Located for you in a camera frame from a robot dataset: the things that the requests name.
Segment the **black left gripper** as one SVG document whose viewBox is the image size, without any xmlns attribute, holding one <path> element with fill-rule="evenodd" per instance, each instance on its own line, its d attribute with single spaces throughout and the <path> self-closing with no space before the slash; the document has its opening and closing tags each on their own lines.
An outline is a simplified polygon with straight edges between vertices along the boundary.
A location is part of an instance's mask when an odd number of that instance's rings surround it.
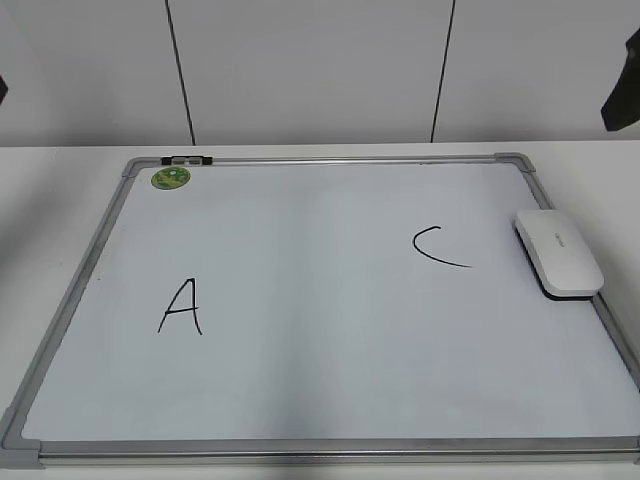
<svg viewBox="0 0 640 480">
<path fill-rule="evenodd" d="M 8 92 L 8 86 L 7 86 L 6 82 L 4 81 L 4 79 L 1 76 L 0 77 L 0 103 L 3 102 L 4 98 L 6 97 L 7 92 Z"/>
</svg>

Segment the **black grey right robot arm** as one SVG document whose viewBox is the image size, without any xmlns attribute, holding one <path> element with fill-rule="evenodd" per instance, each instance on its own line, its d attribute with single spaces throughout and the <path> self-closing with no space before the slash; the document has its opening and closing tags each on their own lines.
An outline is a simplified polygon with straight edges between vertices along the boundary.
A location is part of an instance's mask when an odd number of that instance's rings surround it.
<svg viewBox="0 0 640 480">
<path fill-rule="evenodd" d="M 608 132 L 620 131 L 639 121 L 639 41 L 637 30 L 625 43 L 626 59 L 620 76 L 601 108 L 601 117 Z"/>
</svg>

